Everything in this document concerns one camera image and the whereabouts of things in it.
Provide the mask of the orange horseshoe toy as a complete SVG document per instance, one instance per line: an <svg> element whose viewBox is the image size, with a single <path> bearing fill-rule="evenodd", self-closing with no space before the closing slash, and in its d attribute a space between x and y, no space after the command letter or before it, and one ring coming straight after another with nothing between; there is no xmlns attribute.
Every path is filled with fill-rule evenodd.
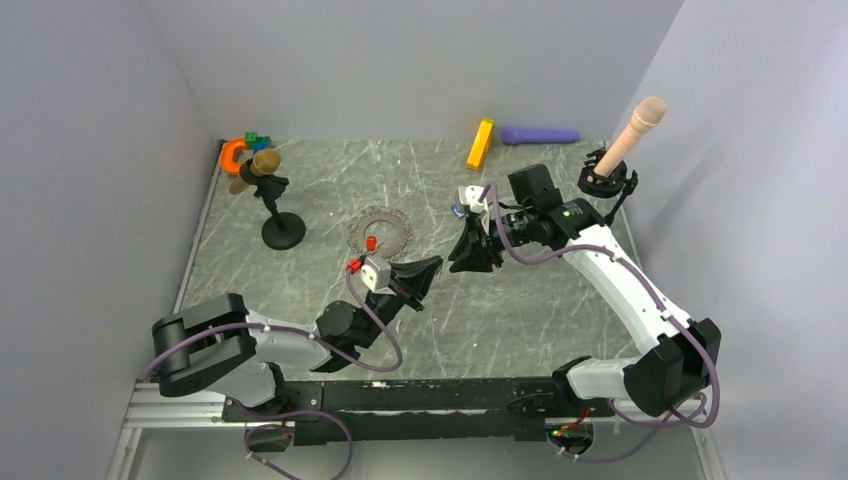
<svg viewBox="0 0 848 480"><path fill-rule="evenodd" d="M240 154L247 149L247 143L243 137L225 141L219 154L219 165L222 172L237 176L241 168Z"/></svg>

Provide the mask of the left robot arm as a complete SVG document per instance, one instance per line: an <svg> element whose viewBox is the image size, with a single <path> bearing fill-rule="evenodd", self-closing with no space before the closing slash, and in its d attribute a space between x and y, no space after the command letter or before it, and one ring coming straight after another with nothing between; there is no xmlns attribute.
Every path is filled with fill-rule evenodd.
<svg viewBox="0 0 848 480"><path fill-rule="evenodd" d="M440 256L407 263L356 257L344 270L353 300L328 304L311 325L269 318L248 309L242 295L223 294L153 325L155 357L144 375L164 397L212 391L275 419L288 402L285 366L317 373L349 365L399 369L403 352L389 324L405 307L423 310L442 265Z"/></svg>

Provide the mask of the brown microphone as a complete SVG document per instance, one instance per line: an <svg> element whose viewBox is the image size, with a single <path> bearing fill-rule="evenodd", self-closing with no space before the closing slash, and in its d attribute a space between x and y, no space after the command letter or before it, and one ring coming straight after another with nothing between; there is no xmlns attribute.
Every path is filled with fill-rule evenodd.
<svg viewBox="0 0 848 480"><path fill-rule="evenodd" d="M257 186L262 179L270 177L279 168L282 157L277 150L266 148L256 152L252 159L244 162L231 181L228 191L237 195L251 186Z"/></svg>

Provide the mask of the black microphone stand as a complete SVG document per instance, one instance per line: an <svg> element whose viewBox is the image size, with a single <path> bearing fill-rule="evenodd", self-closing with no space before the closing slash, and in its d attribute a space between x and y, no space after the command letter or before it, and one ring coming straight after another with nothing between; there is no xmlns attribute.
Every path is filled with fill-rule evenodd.
<svg viewBox="0 0 848 480"><path fill-rule="evenodd" d="M264 244L273 250L289 250L296 247L306 233L303 219L291 212L280 212L277 200L286 191L289 180L275 174L262 179L253 196L261 198L270 217L264 222L261 237Z"/></svg>
<svg viewBox="0 0 848 480"><path fill-rule="evenodd" d="M639 175L636 170L628 172L625 162L621 162L607 176L595 173L595 167L606 153L606 149L600 148L586 155L586 161L579 174L577 186L584 194L592 197L601 199L617 198L612 209L604 215L605 224L610 226L627 197L633 194L637 188Z"/></svg>

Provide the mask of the green toy brick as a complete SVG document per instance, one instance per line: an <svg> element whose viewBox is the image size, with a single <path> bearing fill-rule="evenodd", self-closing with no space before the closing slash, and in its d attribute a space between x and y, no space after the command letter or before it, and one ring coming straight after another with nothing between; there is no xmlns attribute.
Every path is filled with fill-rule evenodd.
<svg viewBox="0 0 848 480"><path fill-rule="evenodd" d="M249 149L253 150L254 144L259 143L268 143L271 146L271 138L269 136L259 135L257 132L249 131L246 132L243 136L245 146Z"/></svg>

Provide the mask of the purple cylinder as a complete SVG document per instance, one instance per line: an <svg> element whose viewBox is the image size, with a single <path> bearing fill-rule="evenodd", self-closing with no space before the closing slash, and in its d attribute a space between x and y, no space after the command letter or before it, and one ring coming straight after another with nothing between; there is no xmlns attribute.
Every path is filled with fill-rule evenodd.
<svg viewBox="0 0 848 480"><path fill-rule="evenodd" d="M500 142L505 145L571 144L581 139L578 132L562 129L531 129L509 127L500 132Z"/></svg>

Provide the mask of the beige microphone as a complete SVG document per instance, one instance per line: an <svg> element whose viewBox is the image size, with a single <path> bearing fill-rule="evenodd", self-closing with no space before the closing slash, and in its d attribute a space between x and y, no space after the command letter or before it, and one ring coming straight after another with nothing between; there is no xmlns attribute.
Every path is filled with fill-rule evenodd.
<svg viewBox="0 0 848 480"><path fill-rule="evenodd" d="M598 161L592 174L609 178L642 138L661 122L667 110L667 102L660 97L649 96L642 100L634 108L622 132Z"/></svg>

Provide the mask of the yellow block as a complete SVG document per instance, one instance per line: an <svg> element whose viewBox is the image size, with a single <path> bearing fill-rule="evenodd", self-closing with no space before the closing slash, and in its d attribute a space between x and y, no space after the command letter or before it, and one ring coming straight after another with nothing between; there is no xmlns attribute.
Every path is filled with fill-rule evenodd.
<svg viewBox="0 0 848 480"><path fill-rule="evenodd" d="M478 125L475 138L469 150L466 167L471 171L480 171L483 168L488 150L491 145L494 132L494 121L483 118Z"/></svg>

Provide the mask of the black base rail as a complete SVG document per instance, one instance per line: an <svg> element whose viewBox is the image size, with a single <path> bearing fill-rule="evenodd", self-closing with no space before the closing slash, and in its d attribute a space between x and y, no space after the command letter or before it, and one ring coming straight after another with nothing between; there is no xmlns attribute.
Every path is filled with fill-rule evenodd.
<svg viewBox="0 0 848 480"><path fill-rule="evenodd" d="M297 446L344 441L511 437L543 441L575 420L590 425L613 413L601 398L582 400L563 375L541 377L286 381L280 398L258 407L226 398L225 423L293 414Z"/></svg>

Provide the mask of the right black microphone stand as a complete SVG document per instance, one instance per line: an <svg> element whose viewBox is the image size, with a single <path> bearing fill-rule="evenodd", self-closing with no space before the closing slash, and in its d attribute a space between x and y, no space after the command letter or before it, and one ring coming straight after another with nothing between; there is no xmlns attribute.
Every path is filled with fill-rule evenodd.
<svg viewBox="0 0 848 480"><path fill-rule="evenodd" d="M605 224L610 226L627 197L633 194L637 188L639 175L636 170L628 172L625 162L621 162L607 176L595 173L595 167L606 153L606 149L600 148L586 155L586 161L579 174L577 186L584 194L592 197L601 199L617 198L612 209L604 215Z"/></svg>

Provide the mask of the left black microphone stand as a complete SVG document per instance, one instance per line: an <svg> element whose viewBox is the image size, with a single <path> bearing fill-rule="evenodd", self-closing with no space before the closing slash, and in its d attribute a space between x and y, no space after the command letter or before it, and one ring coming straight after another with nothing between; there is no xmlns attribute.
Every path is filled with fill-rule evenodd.
<svg viewBox="0 0 848 480"><path fill-rule="evenodd" d="M289 250L296 247L306 233L303 219L291 212L280 212L277 200L286 191L289 180L275 174L262 179L253 196L261 198L270 217L264 222L261 237L264 244L273 250Z"/></svg>

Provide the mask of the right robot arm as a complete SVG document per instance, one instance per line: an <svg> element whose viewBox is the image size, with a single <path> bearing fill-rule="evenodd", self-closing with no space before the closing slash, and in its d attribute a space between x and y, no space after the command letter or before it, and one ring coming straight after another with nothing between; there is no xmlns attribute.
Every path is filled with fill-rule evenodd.
<svg viewBox="0 0 848 480"><path fill-rule="evenodd" d="M563 199L548 168L534 164L508 177L517 204L503 213L495 184L458 188L454 209L463 232L450 270L491 273L509 255L523 265L563 259L599 292L638 350L628 359L575 359L552 375L553 406L572 416L590 400L629 400L659 417L709 390L720 399L716 363L721 332L695 321L665 296L619 245L608 221L583 198Z"/></svg>

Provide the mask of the blue toy brick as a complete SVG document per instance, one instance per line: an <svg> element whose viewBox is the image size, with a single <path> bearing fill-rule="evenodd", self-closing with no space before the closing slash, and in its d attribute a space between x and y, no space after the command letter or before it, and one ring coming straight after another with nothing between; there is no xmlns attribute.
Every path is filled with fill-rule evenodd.
<svg viewBox="0 0 848 480"><path fill-rule="evenodd" d="M269 147L270 147L270 145L269 145L268 143L259 143L259 142L257 142L257 143L255 143L255 144L254 144L254 147L253 147L253 154L258 153L258 152L259 152L259 151L261 151L261 150L268 149Z"/></svg>

